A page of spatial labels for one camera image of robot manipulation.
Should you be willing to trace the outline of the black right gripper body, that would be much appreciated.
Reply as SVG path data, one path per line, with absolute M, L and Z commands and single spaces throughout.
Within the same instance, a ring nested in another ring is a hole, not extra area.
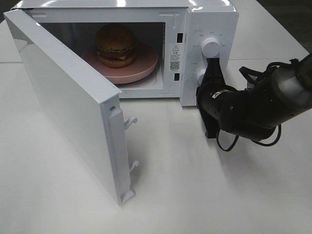
M 196 103 L 202 117 L 206 138 L 216 138 L 219 129 L 219 113 L 222 100 L 217 97 L 223 93 L 235 92 L 236 89 L 222 82 L 213 82 L 206 79 L 197 88 Z

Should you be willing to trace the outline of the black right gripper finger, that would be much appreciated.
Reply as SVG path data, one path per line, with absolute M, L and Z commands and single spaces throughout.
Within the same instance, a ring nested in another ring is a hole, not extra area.
M 213 74 L 214 74 L 214 82 L 216 83 L 224 83 L 224 76 L 220 67 L 220 59 L 214 58 L 213 64 Z
M 214 59 L 207 58 L 207 68 L 204 73 L 203 81 L 204 82 L 214 82 Z

